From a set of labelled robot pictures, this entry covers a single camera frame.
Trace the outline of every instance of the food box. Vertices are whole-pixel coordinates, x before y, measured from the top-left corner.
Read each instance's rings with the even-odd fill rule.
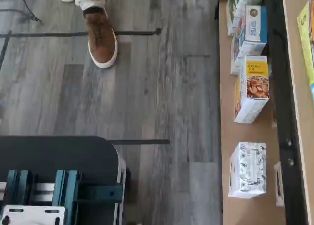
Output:
[[[312,100],[314,101],[314,0],[306,3],[297,20]]]
[[[240,18],[244,13],[246,5],[259,5],[261,0],[228,0],[226,6],[226,17],[228,35],[236,33]]]
[[[276,195],[276,205],[279,207],[283,207],[285,205],[284,202],[284,188],[283,188],[283,178],[281,174],[281,166],[280,161],[275,164],[275,195]]]
[[[239,74],[246,55],[259,56],[267,44],[267,12],[265,6],[245,7],[232,42],[231,74]]]
[[[235,84],[236,123],[253,123],[269,100],[267,56],[246,56]]]
[[[266,145],[240,142],[230,158],[229,197],[250,199],[266,193]]]

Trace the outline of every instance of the vinyl plank flooring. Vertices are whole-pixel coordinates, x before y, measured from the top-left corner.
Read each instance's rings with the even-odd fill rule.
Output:
[[[175,193],[174,225],[191,224],[191,196],[190,193]]]
[[[65,65],[53,134],[74,135],[84,65]]]
[[[216,163],[190,164],[192,225],[221,224],[218,174],[218,164]]]
[[[87,31],[74,4],[26,1],[44,24],[5,12],[0,21],[8,16],[9,23],[0,30]],[[10,39],[0,73],[0,133],[167,138],[170,145],[115,146],[132,173],[126,219],[219,224],[216,3],[106,0],[116,30],[162,28],[160,36],[119,37],[116,64],[106,70],[92,62],[88,37]],[[18,0],[3,6],[24,9]]]
[[[0,75],[2,134],[53,132],[65,56],[61,38],[10,39]]]

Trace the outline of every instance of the wooden board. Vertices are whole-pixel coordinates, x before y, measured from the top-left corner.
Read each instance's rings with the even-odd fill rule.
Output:
[[[309,224],[314,220],[314,108],[306,73],[297,17],[308,0],[283,0],[290,67],[299,133],[304,190]]]
[[[272,128],[271,105],[267,103],[253,124],[234,123],[234,85],[230,74],[230,44],[225,15],[226,1],[219,3],[221,153],[224,225],[285,224],[285,211],[276,207],[274,165],[279,161],[277,129]],[[229,158],[240,141],[266,143],[267,193],[253,199],[228,197]]]

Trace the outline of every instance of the black cable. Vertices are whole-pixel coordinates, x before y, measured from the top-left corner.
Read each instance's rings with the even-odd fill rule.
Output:
[[[34,15],[34,13],[30,10],[30,8],[28,7],[27,3],[25,0],[22,0],[24,5],[26,6],[26,8],[28,9],[29,13],[32,14],[33,20],[35,21],[40,21],[42,24],[44,24],[44,22],[42,22],[41,19],[39,19],[36,15]]]
[[[155,31],[116,31],[116,36],[153,36],[160,35],[161,28],[157,28]],[[0,38],[6,37],[80,37],[87,36],[88,32],[71,32],[71,33],[12,33],[12,34],[0,34]]]

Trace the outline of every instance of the box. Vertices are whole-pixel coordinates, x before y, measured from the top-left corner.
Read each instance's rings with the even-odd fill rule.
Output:
[[[269,100],[267,56],[246,56],[235,85],[236,123],[253,123]]]
[[[234,35],[231,40],[231,64],[230,64],[230,73],[239,74],[241,71],[241,66],[236,66],[236,58],[240,52],[239,39]]]
[[[281,165],[280,161],[275,164],[275,195],[276,195],[276,205],[279,207],[283,207],[285,205],[284,202],[284,188],[283,188],[283,178],[281,174]]]
[[[267,44],[267,12],[265,6],[245,7],[237,33],[233,37],[231,74],[239,74],[246,55],[259,56]]]
[[[230,158],[229,197],[250,199],[266,193],[266,145],[240,142]]]
[[[314,0],[310,0],[306,3],[297,20],[301,36],[305,66],[307,69],[312,93],[312,100],[314,101]]]
[[[226,17],[229,36],[236,33],[240,18],[244,13],[244,6],[259,5],[260,2],[261,0],[228,0]]]

